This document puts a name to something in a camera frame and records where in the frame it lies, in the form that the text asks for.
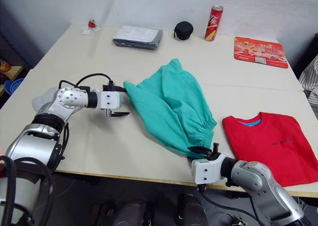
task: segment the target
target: white paper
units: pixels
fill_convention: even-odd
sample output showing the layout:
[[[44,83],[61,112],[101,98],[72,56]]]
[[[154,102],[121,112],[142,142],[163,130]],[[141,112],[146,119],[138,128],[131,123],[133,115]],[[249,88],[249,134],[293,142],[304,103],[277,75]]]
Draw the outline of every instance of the white paper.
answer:
[[[151,42],[157,34],[158,30],[138,28],[133,26],[123,26],[114,36],[114,39]]]
[[[82,35],[90,35],[92,33],[90,28],[82,28],[81,29],[81,34]]]
[[[96,26],[96,27],[94,27],[94,28],[92,28],[92,29],[93,29],[94,32],[96,32],[96,31],[100,31],[100,30],[101,30],[101,27],[100,27],[100,26]]]

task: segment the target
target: red packaging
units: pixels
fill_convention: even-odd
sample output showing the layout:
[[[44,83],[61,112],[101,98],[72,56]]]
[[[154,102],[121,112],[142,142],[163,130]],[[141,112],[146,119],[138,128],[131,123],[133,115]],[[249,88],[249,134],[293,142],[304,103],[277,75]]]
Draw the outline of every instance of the red packaging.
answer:
[[[204,39],[206,41],[214,41],[217,34],[219,24],[223,13],[223,7],[214,5],[211,9],[210,18],[208,21],[207,31],[205,32]]]
[[[274,42],[237,36],[234,39],[234,58],[268,66],[288,68],[282,45]]]

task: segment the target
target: elastic cuff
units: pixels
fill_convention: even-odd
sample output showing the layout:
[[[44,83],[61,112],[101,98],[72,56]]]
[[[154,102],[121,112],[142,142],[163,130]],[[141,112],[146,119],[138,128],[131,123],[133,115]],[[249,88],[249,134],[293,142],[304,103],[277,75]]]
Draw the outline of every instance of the elastic cuff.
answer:
[[[210,122],[207,122],[204,128],[201,129],[201,146],[211,148],[211,142],[214,135],[212,129],[216,126],[217,122],[212,118]]]

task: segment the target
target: robotic arm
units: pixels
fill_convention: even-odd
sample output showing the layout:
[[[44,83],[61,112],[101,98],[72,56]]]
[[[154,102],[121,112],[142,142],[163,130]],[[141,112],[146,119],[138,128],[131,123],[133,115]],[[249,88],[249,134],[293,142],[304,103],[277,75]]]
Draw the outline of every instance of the robotic arm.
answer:
[[[22,130],[5,153],[6,156],[15,161],[17,168],[14,209],[11,220],[13,224],[18,222],[19,225],[32,224],[32,213],[39,195],[40,184],[43,182],[41,180],[43,172],[39,171],[33,162],[19,162],[18,159],[31,157],[42,162],[50,172],[53,172],[60,161],[64,159],[63,152],[69,134],[69,117],[82,108],[103,109],[107,117],[125,116],[129,113],[112,112],[120,107],[118,92],[125,91],[124,88],[114,86],[112,80],[109,81],[108,85],[103,85],[103,91],[90,91],[89,87],[74,85],[58,89],[53,101],[42,106],[32,123]],[[64,138],[60,144],[63,129]],[[0,219],[3,219],[6,207],[7,183],[8,176],[4,175],[0,181]]]
[[[53,172],[64,159],[63,152],[69,135],[68,119],[72,114],[82,108],[104,109],[107,117],[129,114],[112,112],[120,107],[118,92],[125,92],[124,88],[114,86],[113,81],[107,77],[109,84],[103,85],[103,91],[90,91],[89,87],[79,86],[79,83],[85,78],[87,76],[77,84],[70,83],[73,87],[60,87],[53,101],[43,105],[32,123],[22,130],[5,153],[7,159],[14,160],[17,168],[14,205],[9,219],[13,225],[33,224],[32,213],[39,195],[40,185],[43,183],[43,176],[46,175],[50,182],[50,172]],[[63,141],[60,144],[63,130]],[[310,226],[310,223],[304,218],[304,212],[286,190],[275,181],[266,165],[260,162],[232,159],[218,152],[218,144],[214,144],[213,151],[203,147],[191,147],[190,149],[206,155],[204,159],[192,162],[192,174],[199,186],[214,183],[225,177],[228,179],[227,186],[242,187],[275,226]],[[39,170],[36,164],[42,165],[44,169]],[[7,200],[8,195],[12,195],[7,193],[8,183],[12,183],[12,179],[5,174],[1,177],[0,221],[1,226],[8,226],[10,224],[5,222],[8,218],[4,214],[9,212],[9,205],[12,205]],[[53,184],[49,184],[49,186],[49,195],[52,195]],[[48,215],[41,220],[41,226],[46,225],[47,218]]]
[[[227,178],[227,186],[240,186],[274,226],[310,226],[304,212],[274,179],[271,170],[257,161],[243,161],[203,147],[190,147],[204,159],[192,161],[192,175],[199,186]]]

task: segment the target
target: table edge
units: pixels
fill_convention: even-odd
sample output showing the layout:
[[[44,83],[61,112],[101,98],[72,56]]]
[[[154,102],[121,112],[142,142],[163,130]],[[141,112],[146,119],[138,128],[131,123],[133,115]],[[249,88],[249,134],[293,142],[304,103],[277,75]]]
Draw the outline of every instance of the table edge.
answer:
[[[126,180],[139,180],[139,181],[148,181],[148,182],[165,183],[165,184],[197,186],[195,183],[185,182],[185,181],[160,180],[160,179],[120,176],[120,175],[105,175],[105,174],[85,173],[85,172],[76,172],[76,171],[67,171],[67,170],[56,170],[56,171],[60,172],[60,173],[69,173],[69,174],[77,174],[77,175],[91,175],[91,176],[100,176],[100,177],[126,179]],[[241,191],[241,192],[243,191],[244,192],[244,190],[240,187],[227,187],[227,186],[223,186],[223,185],[208,184],[207,188],[216,189],[216,190],[230,190],[230,191]],[[318,198],[318,192],[301,192],[301,191],[287,191],[287,192],[291,196]]]

